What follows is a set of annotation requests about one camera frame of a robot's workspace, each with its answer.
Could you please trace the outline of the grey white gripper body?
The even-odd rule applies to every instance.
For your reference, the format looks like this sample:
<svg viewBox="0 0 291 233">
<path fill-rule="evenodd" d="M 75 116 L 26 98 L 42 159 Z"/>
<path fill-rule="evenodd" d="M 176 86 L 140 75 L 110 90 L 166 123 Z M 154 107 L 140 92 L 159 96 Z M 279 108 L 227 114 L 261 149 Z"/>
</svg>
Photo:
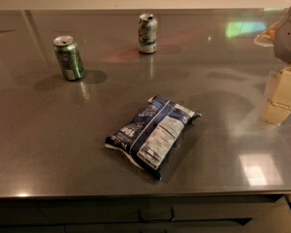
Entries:
<svg viewBox="0 0 291 233">
<path fill-rule="evenodd" d="M 291 64 L 291 6 L 280 18 L 275 32 L 275 57 Z"/>
</svg>

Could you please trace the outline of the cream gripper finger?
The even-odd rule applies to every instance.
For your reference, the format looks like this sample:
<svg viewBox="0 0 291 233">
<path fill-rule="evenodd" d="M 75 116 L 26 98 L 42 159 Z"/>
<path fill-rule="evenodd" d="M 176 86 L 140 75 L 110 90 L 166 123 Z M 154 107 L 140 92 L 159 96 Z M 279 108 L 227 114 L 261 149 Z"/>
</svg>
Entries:
<svg viewBox="0 0 291 233">
<path fill-rule="evenodd" d="M 256 36 L 256 38 L 254 39 L 254 43 L 261 47 L 272 47 L 275 42 L 277 27 L 278 22 L 273 23 L 265 31 Z"/>
<path fill-rule="evenodd" d="M 268 124 L 281 125 L 291 114 L 291 64 L 279 72 L 269 74 L 265 98 L 262 120 Z"/>
</svg>

